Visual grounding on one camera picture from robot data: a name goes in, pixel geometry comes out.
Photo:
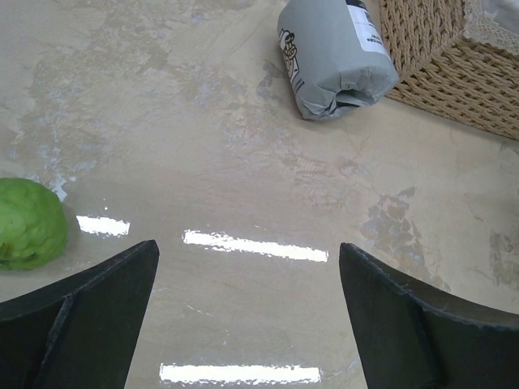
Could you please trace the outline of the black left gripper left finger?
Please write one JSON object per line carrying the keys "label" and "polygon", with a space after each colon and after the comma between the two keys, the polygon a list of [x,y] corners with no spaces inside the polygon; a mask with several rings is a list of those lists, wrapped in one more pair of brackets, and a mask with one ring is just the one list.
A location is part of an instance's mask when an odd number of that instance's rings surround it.
{"label": "black left gripper left finger", "polygon": [[3,388],[123,388],[157,273],[138,243],[1,304]]}

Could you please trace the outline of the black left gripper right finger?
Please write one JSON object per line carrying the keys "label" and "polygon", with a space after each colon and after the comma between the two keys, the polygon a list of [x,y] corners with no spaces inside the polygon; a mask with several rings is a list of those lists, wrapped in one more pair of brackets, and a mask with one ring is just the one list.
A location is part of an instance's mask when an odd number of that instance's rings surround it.
{"label": "black left gripper right finger", "polygon": [[518,316],[340,246],[341,286],[369,388],[516,388]]}

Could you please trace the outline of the grey paper towel roll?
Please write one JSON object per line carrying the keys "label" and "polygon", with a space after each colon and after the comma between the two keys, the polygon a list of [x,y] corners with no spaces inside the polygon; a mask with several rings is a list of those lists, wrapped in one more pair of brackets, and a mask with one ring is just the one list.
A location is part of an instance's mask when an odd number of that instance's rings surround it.
{"label": "grey paper towel roll", "polygon": [[395,66],[363,1],[290,1],[277,33],[306,120],[336,119],[372,106],[397,84]]}

